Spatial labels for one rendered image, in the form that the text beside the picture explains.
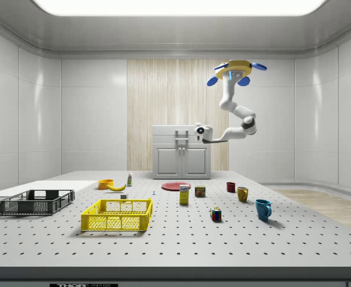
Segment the white cabinet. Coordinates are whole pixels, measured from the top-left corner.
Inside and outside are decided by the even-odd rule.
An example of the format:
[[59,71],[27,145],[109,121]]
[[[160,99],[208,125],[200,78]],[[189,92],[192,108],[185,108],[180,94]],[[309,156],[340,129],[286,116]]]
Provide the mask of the white cabinet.
[[194,129],[194,125],[153,125],[153,178],[210,178],[210,145],[198,141]]

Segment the red plate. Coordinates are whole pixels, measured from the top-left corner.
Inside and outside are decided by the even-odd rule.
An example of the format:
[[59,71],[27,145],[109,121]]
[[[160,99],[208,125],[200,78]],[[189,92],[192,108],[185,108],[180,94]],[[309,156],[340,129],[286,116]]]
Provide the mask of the red plate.
[[189,184],[187,182],[167,182],[167,183],[164,183],[161,186],[161,188],[163,190],[167,190],[167,191],[179,191],[181,185],[185,185],[188,188],[191,188],[191,184]]

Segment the yellow basket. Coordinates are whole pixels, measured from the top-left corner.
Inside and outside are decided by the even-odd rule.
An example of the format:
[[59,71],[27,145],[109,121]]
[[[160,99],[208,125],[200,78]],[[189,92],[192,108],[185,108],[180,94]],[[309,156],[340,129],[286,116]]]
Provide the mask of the yellow basket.
[[100,199],[81,214],[83,231],[146,231],[153,202],[144,199]]

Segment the drone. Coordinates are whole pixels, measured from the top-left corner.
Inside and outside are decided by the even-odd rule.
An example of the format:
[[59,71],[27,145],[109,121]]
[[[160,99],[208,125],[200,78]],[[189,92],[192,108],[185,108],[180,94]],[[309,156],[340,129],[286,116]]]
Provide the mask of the drone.
[[250,83],[248,75],[253,68],[262,71],[267,70],[266,66],[260,63],[250,63],[247,60],[231,60],[227,63],[222,63],[213,69],[215,71],[215,76],[211,77],[206,84],[207,86],[213,86],[219,79],[223,79],[222,75],[224,72],[229,72],[231,80],[238,78],[239,86],[247,86]]

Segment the blue mug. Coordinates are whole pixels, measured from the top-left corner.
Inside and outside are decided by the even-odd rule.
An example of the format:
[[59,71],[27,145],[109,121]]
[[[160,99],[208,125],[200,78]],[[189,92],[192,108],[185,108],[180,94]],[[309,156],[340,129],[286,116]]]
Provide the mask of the blue mug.
[[271,202],[264,199],[257,199],[255,205],[258,213],[258,219],[267,221],[272,213]]

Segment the white board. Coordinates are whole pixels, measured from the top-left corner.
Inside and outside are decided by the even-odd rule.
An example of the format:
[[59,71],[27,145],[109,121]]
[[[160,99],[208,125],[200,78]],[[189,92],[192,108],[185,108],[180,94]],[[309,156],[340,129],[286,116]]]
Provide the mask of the white board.
[[10,197],[28,190],[75,190],[79,191],[96,181],[35,181],[0,190],[0,197]]

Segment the dark grey basket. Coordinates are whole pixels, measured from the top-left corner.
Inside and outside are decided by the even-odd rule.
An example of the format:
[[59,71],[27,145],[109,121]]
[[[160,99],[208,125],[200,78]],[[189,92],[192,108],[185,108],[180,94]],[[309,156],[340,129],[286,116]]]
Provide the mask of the dark grey basket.
[[3,215],[52,215],[74,200],[74,190],[27,190],[0,200],[0,213]]

